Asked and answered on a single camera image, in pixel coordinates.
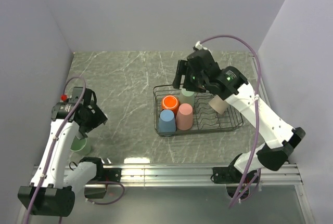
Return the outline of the salmon plastic cup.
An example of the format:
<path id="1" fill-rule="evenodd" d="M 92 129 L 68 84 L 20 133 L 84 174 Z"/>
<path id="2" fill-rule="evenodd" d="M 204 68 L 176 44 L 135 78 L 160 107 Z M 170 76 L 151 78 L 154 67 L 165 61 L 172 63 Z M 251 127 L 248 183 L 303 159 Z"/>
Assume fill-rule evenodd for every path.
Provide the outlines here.
<path id="1" fill-rule="evenodd" d="M 179 130 L 189 130 L 193 125 L 193 108 L 190 104 L 183 103 L 178 108 L 176 127 Z"/>

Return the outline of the beige plastic cup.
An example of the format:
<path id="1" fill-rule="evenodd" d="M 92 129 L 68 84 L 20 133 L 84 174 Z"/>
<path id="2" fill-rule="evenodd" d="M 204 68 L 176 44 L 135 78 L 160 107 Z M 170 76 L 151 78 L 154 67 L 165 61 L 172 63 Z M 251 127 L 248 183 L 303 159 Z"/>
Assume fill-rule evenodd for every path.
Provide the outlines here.
<path id="1" fill-rule="evenodd" d="M 229 107 L 229 104 L 216 95 L 209 101 L 209 106 L 218 114 L 223 114 Z"/>

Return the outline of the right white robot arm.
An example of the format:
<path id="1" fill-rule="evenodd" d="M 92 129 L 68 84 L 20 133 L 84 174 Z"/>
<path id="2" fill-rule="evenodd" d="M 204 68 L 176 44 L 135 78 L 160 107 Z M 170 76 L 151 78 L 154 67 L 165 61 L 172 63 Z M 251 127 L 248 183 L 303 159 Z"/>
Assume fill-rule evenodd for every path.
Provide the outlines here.
<path id="1" fill-rule="evenodd" d="M 179 60 L 172 86 L 193 92 L 209 92 L 238 110 L 255 127 L 264 144 L 237 156 L 228 170 L 231 180 L 241 182 L 261 168 L 278 171 L 305 137 L 301 127 L 283 121 L 261 98 L 247 78 L 235 67 L 221 69 L 209 50 L 196 50 Z"/>

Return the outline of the light green plastic cup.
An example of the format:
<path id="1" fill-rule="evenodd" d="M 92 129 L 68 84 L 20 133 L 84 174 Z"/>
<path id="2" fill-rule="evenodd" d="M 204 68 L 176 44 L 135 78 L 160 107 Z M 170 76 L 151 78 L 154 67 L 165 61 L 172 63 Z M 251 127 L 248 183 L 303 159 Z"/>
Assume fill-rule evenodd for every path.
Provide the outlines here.
<path id="1" fill-rule="evenodd" d="M 70 150 L 79 155 L 88 155 L 91 151 L 91 143 L 88 138 L 78 139 L 74 138 Z"/>

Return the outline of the pale green plastic cup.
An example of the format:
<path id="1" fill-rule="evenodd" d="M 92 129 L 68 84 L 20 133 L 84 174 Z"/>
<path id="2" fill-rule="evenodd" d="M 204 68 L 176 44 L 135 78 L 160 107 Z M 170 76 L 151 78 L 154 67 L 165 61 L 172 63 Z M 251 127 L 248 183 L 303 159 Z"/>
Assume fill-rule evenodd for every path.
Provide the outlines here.
<path id="1" fill-rule="evenodd" d="M 194 107 L 194 92 L 182 88 L 178 100 L 180 104 L 187 103 Z"/>

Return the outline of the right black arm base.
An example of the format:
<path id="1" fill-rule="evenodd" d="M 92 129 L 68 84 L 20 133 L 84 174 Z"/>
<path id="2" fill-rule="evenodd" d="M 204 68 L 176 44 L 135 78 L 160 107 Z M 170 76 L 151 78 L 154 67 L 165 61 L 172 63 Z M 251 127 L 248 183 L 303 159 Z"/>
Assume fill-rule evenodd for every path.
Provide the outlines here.
<path id="1" fill-rule="evenodd" d="M 241 181 L 242 173 L 240 173 L 237 169 L 229 168 L 229 167 L 213 167 L 212 168 L 213 174 L 210 177 L 211 181 L 214 184 L 226 184 L 231 185 L 235 184 L 236 186 L 227 186 L 227 193 L 232 198 L 236 192 L 236 189 Z M 248 185 L 248 183 L 252 180 L 253 177 L 255 177 L 255 174 L 257 173 L 256 170 L 250 171 L 239 190 L 239 193 L 242 193 L 244 191 L 245 187 Z M 240 197 L 241 201 L 244 201 L 249 196 L 251 196 L 251 189 L 248 188 L 247 191 L 244 192 L 244 194 Z"/>

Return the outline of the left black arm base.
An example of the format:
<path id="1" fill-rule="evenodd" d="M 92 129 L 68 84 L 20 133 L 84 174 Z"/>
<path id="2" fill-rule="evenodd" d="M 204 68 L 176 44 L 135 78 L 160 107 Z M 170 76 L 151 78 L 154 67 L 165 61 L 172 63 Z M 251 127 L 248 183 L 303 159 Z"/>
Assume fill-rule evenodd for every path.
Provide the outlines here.
<path id="1" fill-rule="evenodd" d="M 104 160 L 97 157 L 84 157 L 78 163 L 74 164 L 75 168 L 63 181 L 65 188 L 70 188 L 75 195 L 84 191 L 87 201 L 95 205 L 109 205 L 117 202 L 124 196 L 125 187 L 120 182 L 121 168 L 104 168 Z M 109 185 L 116 185 L 122 188 L 122 192 L 118 198 L 110 202 L 95 202 L 95 199 L 102 199 L 107 192 Z"/>

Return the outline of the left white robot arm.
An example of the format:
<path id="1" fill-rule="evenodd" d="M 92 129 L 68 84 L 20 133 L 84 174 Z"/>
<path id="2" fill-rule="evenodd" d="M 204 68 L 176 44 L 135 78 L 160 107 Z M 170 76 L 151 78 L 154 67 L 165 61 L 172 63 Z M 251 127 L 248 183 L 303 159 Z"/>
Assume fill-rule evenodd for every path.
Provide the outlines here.
<path id="1" fill-rule="evenodd" d="M 75 138 L 105 124 L 106 115 L 97 105 L 93 90 L 74 87 L 70 98 L 65 95 L 52 108 L 49 139 L 33 178 L 21 186 L 18 199 L 27 215 L 67 217 L 72 212 L 75 196 L 91 181 L 100 183 L 105 177 L 103 163 L 97 157 L 84 157 L 78 167 L 65 175 L 67 157 Z"/>

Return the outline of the blue plastic cup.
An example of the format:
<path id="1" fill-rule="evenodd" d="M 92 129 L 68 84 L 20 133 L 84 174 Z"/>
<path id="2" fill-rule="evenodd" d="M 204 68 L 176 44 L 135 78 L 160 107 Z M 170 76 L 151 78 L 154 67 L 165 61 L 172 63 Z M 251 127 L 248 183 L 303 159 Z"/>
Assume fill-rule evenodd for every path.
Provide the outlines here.
<path id="1" fill-rule="evenodd" d="M 163 110 L 160 113 L 158 133 L 163 136 L 171 136 L 176 132 L 175 116 L 171 110 Z"/>

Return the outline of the black wire dish rack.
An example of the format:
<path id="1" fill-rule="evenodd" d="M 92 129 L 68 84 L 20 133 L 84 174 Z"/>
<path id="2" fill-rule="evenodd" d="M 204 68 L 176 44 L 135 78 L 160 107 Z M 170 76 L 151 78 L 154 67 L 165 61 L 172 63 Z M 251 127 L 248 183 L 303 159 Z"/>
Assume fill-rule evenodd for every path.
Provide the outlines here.
<path id="1" fill-rule="evenodd" d="M 153 88 L 154 127 L 156 133 L 163 136 L 179 136 L 190 134 L 220 133 L 235 131 L 244 125 L 242 115 L 232 106 L 222 114 L 210 107 L 209 101 L 214 98 L 210 93 L 194 93 L 193 125 L 189 130 L 176 130 L 174 133 L 163 133 L 159 129 L 162 98 L 167 95 L 178 97 L 181 90 L 171 84 L 158 85 Z"/>

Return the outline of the orange mug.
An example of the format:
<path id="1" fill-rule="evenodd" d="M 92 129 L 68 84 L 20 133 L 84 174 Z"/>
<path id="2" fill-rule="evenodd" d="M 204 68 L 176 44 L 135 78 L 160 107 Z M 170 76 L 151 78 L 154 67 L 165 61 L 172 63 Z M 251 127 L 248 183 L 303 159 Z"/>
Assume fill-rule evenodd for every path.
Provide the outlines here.
<path id="1" fill-rule="evenodd" d="M 166 95 L 161 100 L 161 109 L 162 110 L 171 110 L 176 116 L 179 108 L 179 100 L 174 95 Z"/>

